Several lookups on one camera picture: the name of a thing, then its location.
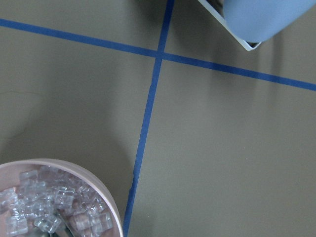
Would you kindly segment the blue cup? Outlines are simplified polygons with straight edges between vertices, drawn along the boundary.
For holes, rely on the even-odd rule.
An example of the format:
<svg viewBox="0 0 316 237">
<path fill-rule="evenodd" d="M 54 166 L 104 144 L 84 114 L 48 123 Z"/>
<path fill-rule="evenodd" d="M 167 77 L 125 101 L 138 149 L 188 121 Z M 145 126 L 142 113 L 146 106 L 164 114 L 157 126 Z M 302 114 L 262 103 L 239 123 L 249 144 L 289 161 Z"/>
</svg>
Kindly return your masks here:
<svg viewBox="0 0 316 237">
<path fill-rule="evenodd" d="M 314 0 L 226 0 L 224 19 L 229 30 L 248 42 L 272 38 L 311 9 Z"/>
</svg>

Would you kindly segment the clear ice cubes pile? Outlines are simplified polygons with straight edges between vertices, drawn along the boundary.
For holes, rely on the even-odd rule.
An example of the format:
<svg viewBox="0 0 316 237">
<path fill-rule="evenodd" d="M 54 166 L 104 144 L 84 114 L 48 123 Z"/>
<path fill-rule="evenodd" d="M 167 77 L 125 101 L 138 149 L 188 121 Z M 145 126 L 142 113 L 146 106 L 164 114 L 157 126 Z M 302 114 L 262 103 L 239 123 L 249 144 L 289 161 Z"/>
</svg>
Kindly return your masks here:
<svg viewBox="0 0 316 237">
<path fill-rule="evenodd" d="M 19 173 L 0 191 L 6 237 L 103 237 L 114 227 L 104 199 L 82 179 L 52 166 Z"/>
</svg>

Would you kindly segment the pink bowl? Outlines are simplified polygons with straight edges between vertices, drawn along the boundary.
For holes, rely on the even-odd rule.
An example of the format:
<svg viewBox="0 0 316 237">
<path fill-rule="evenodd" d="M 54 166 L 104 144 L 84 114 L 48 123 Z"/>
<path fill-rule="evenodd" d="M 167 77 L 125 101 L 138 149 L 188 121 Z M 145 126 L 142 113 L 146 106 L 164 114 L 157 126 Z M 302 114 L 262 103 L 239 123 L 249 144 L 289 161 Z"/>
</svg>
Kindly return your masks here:
<svg viewBox="0 0 316 237">
<path fill-rule="evenodd" d="M 19 184 L 19 173 L 36 169 L 40 166 L 52 166 L 64 170 L 89 184 L 107 203 L 113 222 L 113 228 L 104 233 L 105 237 L 122 237 L 123 229 L 116 203 L 104 183 L 89 170 L 65 160 L 36 158 L 8 162 L 0 165 L 0 189 L 7 189 Z"/>
</svg>

